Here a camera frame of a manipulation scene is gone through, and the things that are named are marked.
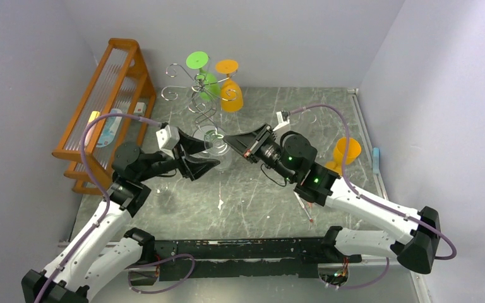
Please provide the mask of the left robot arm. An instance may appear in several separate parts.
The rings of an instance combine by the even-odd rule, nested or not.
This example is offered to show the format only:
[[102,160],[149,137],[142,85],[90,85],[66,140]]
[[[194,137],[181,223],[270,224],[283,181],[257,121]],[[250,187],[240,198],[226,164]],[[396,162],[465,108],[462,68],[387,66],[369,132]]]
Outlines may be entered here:
[[30,270],[21,280],[25,302],[90,302],[113,278],[129,266],[158,260],[155,238],[133,228],[108,252],[112,237],[144,205],[151,190],[144,181],[177,170],[192,181],[220,162],[196,154],[213,147],[179,128],[166,126],[156,133],[159,151],[145,153],[134,142],[115,150],[113,183],[72,242],[42,271]]

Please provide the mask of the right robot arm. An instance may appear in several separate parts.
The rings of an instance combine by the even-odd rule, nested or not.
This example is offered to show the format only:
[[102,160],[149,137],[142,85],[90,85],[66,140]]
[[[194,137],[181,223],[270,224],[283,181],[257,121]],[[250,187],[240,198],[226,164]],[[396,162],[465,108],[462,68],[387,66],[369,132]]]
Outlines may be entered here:
[[223,141],[251,163],[263,162],[308,203],[335,208],[374,225],[376,230],[355,231],[330,227],[322,242],[325,259],[336,262],[353,255],[395,258],[410,271],[429,274],[441,239],[439,213],[400,206],[348,185],[336,172],[316,163],[317,150],[302,134],[288,131],[278,138],[268,124]]

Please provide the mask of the green plastic wine glass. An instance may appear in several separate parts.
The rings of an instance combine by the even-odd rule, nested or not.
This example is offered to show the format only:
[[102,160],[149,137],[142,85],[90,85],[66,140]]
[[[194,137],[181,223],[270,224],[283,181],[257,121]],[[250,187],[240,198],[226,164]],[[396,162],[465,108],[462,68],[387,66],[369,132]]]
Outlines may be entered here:
[[190,69],[198,71],[195,76],[197,81],[197,90],[203,100],[216,100],[220,95],[220,87],[217,83],[217,78],[208,68],[210,67],[210,57],[204,51],[192,52],[186,58],[186,65]]

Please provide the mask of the orange plastic wine glass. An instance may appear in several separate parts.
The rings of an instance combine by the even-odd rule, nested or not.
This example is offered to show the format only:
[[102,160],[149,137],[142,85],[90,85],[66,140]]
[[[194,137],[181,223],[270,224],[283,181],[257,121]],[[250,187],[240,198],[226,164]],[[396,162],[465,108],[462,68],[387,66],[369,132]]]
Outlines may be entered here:
[[237,112],[244,105],[243,93],[240,86],[232,79],[238,70],[239,64],[233,59],[219,61],[216,72],[226,75],[220,89],[220,106],[225,112]]

